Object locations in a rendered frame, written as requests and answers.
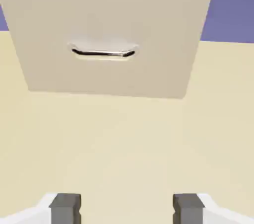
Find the cream drawer front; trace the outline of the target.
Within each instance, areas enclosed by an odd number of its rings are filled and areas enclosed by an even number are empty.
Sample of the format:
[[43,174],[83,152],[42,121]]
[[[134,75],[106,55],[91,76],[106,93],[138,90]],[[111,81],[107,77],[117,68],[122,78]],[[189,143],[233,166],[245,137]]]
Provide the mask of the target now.
[[0,0],[30,91],[173,99],[186,94],[209,3]]

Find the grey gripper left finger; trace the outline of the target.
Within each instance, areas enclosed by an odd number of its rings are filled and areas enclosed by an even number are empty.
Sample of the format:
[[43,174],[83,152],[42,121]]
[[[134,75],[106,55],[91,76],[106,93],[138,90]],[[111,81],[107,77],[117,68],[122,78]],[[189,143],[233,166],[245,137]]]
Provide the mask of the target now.
[[0,224],[82,224],[81,195],[47,193],[34,207],[0,218]]

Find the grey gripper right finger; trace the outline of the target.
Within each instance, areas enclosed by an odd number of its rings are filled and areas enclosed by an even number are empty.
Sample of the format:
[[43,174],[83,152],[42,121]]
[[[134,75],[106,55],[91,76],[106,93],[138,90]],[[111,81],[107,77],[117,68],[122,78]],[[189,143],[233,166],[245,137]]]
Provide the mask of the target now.
[[173,224],[254,224],[254,218],[219,207],[203,193],[175,193],[173,208]]

